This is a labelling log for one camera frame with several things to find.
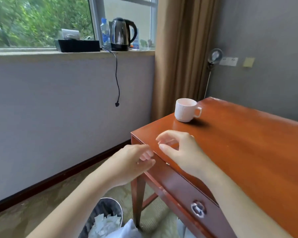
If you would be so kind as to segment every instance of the table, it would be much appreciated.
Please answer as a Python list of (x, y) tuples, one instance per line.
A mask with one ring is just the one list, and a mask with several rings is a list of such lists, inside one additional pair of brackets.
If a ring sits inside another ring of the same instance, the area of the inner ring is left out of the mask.
[[(131, 132), (131, 143), (149, 144), (156, 160), (131, 182), (136, 226), (141, 211), (159, 196), (196, 237), (236, 237), (206, 185), (159, 149), (156, 137), (173, 129), (193, 135), (216, 165), (298, 238), (298, 122), (215, 98), (198, 105), (202, 114), (190, 123), (170, 114)], [(146, 183), (155, 194), (143, 201)]]

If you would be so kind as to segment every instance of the left hand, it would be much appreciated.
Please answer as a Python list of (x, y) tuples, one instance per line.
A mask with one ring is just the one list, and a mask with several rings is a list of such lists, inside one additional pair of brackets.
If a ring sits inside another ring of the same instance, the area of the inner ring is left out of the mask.
[(109, 188), (124, 185), (146, 172), (154, 164), (149, 145), (126, 145), (90, 174), (104, 179)]

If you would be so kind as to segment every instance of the brown curtain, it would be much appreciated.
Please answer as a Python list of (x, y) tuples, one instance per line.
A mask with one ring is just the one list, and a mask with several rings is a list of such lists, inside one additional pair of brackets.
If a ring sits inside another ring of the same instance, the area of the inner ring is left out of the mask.
[(217, 0), (159, 0), (151, 119), (174, 112), (179, 98), (201, 100)]

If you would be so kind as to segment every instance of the window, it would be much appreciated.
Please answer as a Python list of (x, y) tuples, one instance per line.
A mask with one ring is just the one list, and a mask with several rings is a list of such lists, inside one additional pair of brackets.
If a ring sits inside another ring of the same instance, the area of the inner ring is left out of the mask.
[(101, 18), (133, 21), (139, 39), (156, 32), (158, 0), (0, 0), (0, 48), (55, 48), (62, 28), (102, 42)]

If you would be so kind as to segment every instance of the mug rim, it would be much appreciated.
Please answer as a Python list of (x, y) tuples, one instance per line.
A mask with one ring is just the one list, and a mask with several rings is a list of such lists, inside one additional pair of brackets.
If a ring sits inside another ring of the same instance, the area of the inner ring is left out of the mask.
[(182, 105), (182, 106), (186, 106), (186, 107), (193, 107), (193, 106), (195, 106), (195, 105), (184, 105), (184, 104), (181, 104), (181, 103), (179, 103), (179, 102), (178, 102), (178, 101), (179, 101), (179, 100), (181, 100), (181, 99), (192, 100), (192, 101), (194, 101), (194, 102), (195, 102), (195, 105), (197, 105), (197, 104), (198, 104), (198, 102), (197, 102), (197, 101), (195, 101), (194, 99), (190, 99), (190, 98), (179, 98), (179, 99), (177, 99), (176, 103), (178, 103), (178, 104), (180, 104), (180, 105)]

